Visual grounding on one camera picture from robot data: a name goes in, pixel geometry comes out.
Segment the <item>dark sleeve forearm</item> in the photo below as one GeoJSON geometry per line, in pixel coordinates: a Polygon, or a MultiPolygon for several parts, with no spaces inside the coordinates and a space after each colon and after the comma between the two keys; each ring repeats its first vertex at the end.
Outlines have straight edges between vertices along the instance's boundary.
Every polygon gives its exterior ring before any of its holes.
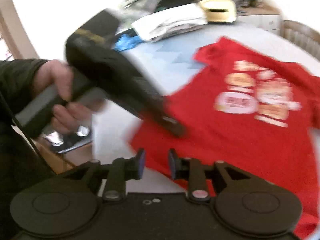
{"type": "Polygon", "coordinates": [[[41,59],[1,61],[1,144],[15,136],[12,115],[31,102],[31,84],[37,70],[47,62],[41,59]]]}

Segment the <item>person left hand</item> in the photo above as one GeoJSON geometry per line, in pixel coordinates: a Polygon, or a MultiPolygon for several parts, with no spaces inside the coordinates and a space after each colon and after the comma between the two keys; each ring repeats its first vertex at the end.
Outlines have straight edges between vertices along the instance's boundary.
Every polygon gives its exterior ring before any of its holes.
{"type": "Polygon", "coordinates": [[[55,105],[53,107],[51,124],[53,129],[61,134],[77,132],[79,126],[89,124],[92,121],[92,114],[100,111],[105,105],[104,101],[93,102],[88,107],[72,102],[72,83],[71,68],[58,60],[51,60],[36,71],[31,84],[34,97],[54,84],[59,96],[68,102],[66,106],[55,105]]]}

